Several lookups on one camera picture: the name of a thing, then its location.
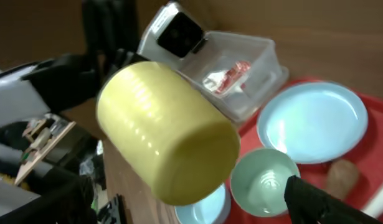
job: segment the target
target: green bowl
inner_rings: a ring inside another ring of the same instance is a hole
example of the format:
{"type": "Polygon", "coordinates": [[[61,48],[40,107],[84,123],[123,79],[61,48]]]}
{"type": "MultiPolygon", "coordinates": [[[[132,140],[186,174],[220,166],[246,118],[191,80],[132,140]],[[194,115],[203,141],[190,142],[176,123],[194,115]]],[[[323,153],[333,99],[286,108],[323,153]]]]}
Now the green bowl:
{"type": "Polygon", "coordinates": [[[286,213],[285,186],[290,176],[300,177],[296,164],[276,149],[256,149],[235,165],[230,178],[234,200],[256,217],[286,213]]]}

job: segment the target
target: bowl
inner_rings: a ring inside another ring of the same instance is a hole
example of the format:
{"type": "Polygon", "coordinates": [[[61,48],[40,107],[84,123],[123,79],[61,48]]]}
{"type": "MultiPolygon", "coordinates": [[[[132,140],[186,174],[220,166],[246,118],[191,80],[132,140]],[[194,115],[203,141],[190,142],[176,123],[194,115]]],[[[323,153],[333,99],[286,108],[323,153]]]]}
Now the bowl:
{"type": "Polygon", "coordinates": [[[230,213],[231,197],[222,184],[206,198],[186,206],[176,206],[177,219],[182,224],[220,224],[230,213]]]}
{"type": "Polygon", "coordinates": [[[256,217],[274,217],[286,213],[286,182],[300,177],[296,164],[276,149],[256,149],[235,165],[230,178],[234,200],[242,210],[256,217]]]}

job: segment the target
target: cup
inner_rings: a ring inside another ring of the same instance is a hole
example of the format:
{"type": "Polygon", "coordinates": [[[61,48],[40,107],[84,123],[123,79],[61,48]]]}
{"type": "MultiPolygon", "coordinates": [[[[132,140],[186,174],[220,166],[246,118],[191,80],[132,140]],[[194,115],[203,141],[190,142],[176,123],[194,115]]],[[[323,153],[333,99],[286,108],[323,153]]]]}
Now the cup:
{"type": "Polygon", "coordinates": [[[274,217],[287,211],[286,182],[300,173],[296,164],[276,149],[257,149],[244,155],[232,172],[230,189],[242,210],[256,217],[274,217]]]}
{"type": "Polygon", "coordinates": [[[170,205],[189,205],[212,193],[239,154],[232,123],[157,62],[114,74],[98,98],[97,120],[153,195],[170,205]]]}

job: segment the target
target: light blue plate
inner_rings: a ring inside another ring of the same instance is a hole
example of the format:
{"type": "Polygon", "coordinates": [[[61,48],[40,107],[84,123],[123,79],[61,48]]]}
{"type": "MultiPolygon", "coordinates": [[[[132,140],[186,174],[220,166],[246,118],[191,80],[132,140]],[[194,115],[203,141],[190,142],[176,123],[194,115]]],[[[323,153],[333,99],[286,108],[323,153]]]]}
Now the light blue plate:
{"type": "Polygon", "coordinates": [[[351,150],[368,124],[366,107],[347,88],[325,82],[293,86],[274,97],[258,119],[265,147],[299,164],[333,160],[351,150]]]}
{"type": "Polygon", "coordinates": [[[230,208],[231,197],[224,184],[197,203],[174,207],[182,224],[220,224],[226,220],[230,208]]]}

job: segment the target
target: plate rim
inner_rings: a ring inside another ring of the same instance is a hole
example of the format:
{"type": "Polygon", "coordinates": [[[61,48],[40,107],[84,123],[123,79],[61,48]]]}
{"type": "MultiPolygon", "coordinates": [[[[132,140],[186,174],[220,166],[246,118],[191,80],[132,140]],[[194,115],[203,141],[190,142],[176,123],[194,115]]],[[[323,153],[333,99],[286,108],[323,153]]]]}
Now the plate rim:
{"type": "MultiPolygon", "coordinates": [[[[365,133],[367,132],[367,128],[368,128],[368,111],[367,111],[367,108],[364,104],[364,102],[361,100],[361,98],[358,96],[357,93],[355,93],[354,91],[352,91],[351,89],[349,89],[348,87],[344,86],[344,85],[341,85],[341,84],[338,84],[338,83],[335,83],[335,82],[308,82],[308,83],[299,83],[299,84],[296,84],[296,85],[292,85],[292,86],[289,86],[288,88],[284,89],[283,91],[279,92],[276,96],[274,96],[270,101],[268,101],[267,104],[265,104],[261,110],[261,112],[259,113],[259,117],[257,119],[257,123],[256,123],[256,130],[257,130],[257,134],[258,134],[258,137],[259,137],[259,140],[260,142],[263,144],[264,147],[270,147],[272,149],[275,149],[275,150],[278,150],[276,147],[274,147],[271,143],[267,142],[267,139],[266,138],[263,138],[262,137],[262,130],[264,130],[263,128],[259,128],[260,126],[262,125],[259,125],[262,123],[262,115],[265,115],[267,114],[268,111],[272,106],[278,104],[278,100],[282,98],[282,96],[284,94],[286,94],[288,91],[292,91],[293,89],[295,88],[301,88],[303,86],[309,86],[309,85],[320,85],[320,86],[335,86],[336,88],[340,88],[340,89],[343,89],[343,91],[345,91],[346,93],[348,93],[348,95],[352,96],[352,97],[355,97],[356,99],[356,102],[359,103],[360,105],[359,106],[362,106],[362,109],[360,112],[362,112],[360,115],[361,115],[361,118],[362,118],[362,122],[364,122],[362,124],[362,128],[361,128],[361,132],[356,134],[356,140],[355,142],[351,142],[350,143],[350,146],[348,147],[349,149],[348,150],[345,150],[344,152],[340,152],[338,153],[336,156],[334,156],[332,159],[317,159],[317,160],[314,160],[314,161],[309,161],[309,162],[306,162],[306,161],[299,161],[297,159],[294,159],[292,158],[290,155],[288,155],[288,153],[286,153],[289,157],[291,157],[291,159],[297,163],[297,164],[320,164],[320,163],[324,163],[324,162],[328,162],[328,161],[331,161],[331,160],[334,160],[334,159],[337,159],[343,155],[345,155],[346,153],[348,153],[350,150],[352,150],[360,141],[361,139],[364,137],[365,133]]],[[[354,102],[353,104],[351,103],[352,107],[353,108],[356,108],[356,102],[354,102]]]]}

